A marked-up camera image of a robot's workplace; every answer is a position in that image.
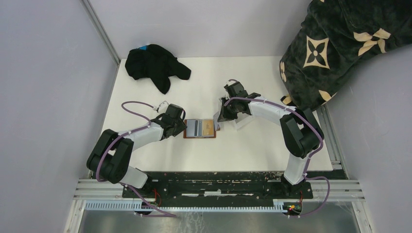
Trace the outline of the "gold credit card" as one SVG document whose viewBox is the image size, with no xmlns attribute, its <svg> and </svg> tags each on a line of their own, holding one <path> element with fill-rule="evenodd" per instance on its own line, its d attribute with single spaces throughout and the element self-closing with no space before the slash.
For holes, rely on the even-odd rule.
<svg viewBox="0 0 412 233">
<path fill-rule="evenodd" d="M 212 119 L 202 120 L 202 136 L 203 137 L 213 137 L 215 133 L 214 121 Z"/>
</svg>

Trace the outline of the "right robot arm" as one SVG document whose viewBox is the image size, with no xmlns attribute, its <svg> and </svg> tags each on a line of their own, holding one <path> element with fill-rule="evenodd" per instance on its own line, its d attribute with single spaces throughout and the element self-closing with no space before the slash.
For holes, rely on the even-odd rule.
<svg viewBox="0 0 412 233">
<path fill-rule="evenodd" d="M 290 155 L 280 190 L 287 198 L 295 197 L 300 192 L 299 184 L 306 179 L 312 156 L 324 145 L 324 134 L 312 110 L 276 103 L 258 93 L 248 94 L 243 85 L 233 79 L 224 88 L 226 96 L 221 98 L 218 122 L 232 121 L 239 114 L 247 114 L 281 127 Z"/>
</svg>

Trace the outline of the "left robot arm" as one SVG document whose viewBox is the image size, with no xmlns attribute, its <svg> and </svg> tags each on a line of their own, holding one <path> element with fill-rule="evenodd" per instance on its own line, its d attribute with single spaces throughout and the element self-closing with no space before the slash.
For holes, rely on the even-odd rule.
<svg viewBox="0 0 412 233">
<path fill-rule="evenodd" d="M 104 130 L 95 144 L 86 167 L 95 173 L 100 182 L 121 183 L 134 187 L 134 191 L 145 198 L 151 195 L 153 184 L 150 176 L 129 165 L 132 152 L 153 142 L 175 137 L 186 128 L 185 110 L 169 104 L 164 113 L 149 119 L 146 125 L 118 133 Z"/>
</svg>

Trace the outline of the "silver VIP credit card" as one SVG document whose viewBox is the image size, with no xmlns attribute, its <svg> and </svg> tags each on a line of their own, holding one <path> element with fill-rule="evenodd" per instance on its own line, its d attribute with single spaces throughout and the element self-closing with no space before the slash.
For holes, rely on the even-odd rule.
<svg viewBox="0 0 412 233">
<path fill-rule="evenodd" d="M 219 117 L 219 115 L 220 115 L 220 112 L 216 112 L 216 113 L 213 115 L 213 124 L 214 124 L 214 130 L 215 130 L 215 131 L 219 131 L 219 130 L 220 130 L 220 124 L 219 124 L 219 122 L 218 122 L 218 117 Z"/>
</svg>

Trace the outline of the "brown leather card holder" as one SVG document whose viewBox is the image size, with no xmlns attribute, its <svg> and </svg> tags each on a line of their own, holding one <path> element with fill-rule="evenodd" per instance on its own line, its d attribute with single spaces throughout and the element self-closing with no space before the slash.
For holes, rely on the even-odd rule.
<svg viewBox="0 0 412 233">
<path fill-rule="evenodd" d="M 185 119 L 187 128 L 184 130 L 184 138 L 216 138 L 220 126 L 212 119 Z"/>
</svg>

